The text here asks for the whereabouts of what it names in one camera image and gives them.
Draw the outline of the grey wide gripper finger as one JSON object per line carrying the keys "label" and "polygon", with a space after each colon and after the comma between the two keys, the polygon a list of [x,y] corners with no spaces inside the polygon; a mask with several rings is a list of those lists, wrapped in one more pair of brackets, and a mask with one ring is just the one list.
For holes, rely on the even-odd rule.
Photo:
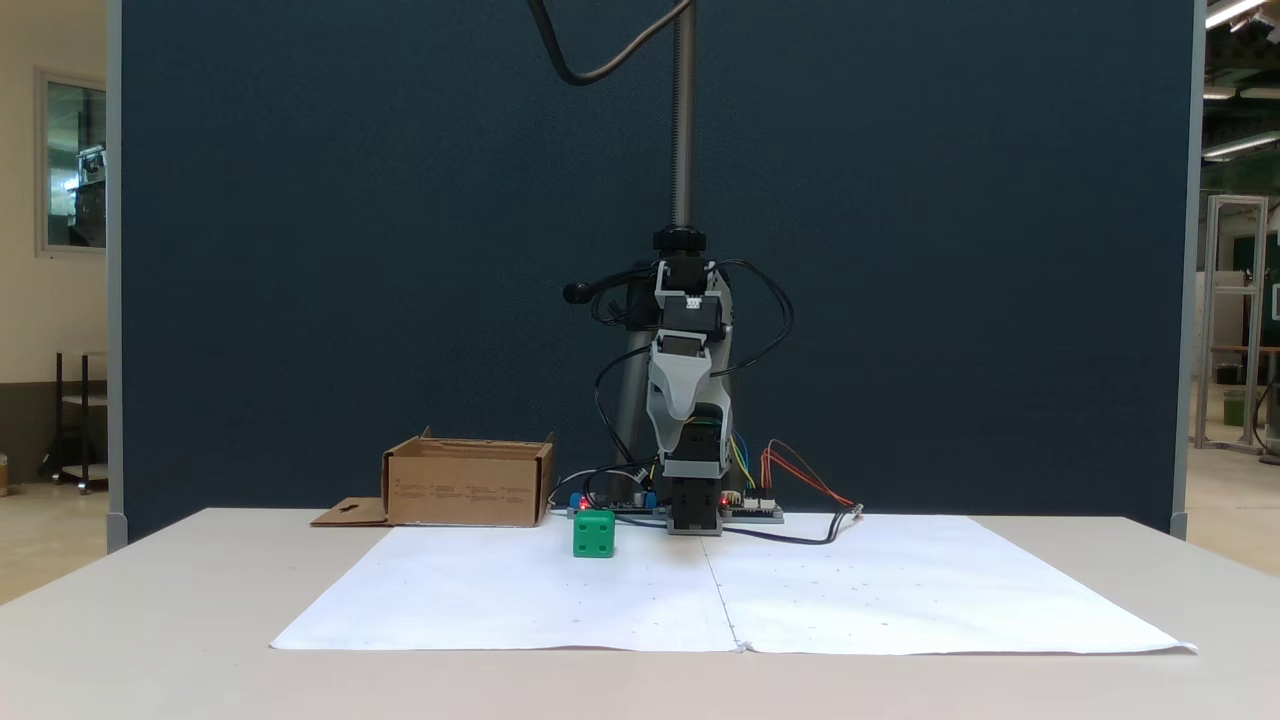
{"label": "grey wide gripper finger", "polygon": [[719,411],[718,389],[710,383],[712,365],[704,348],[694,355],[652,348],[646,414],[660,454],[676,451],[682,428],[692,416]]}

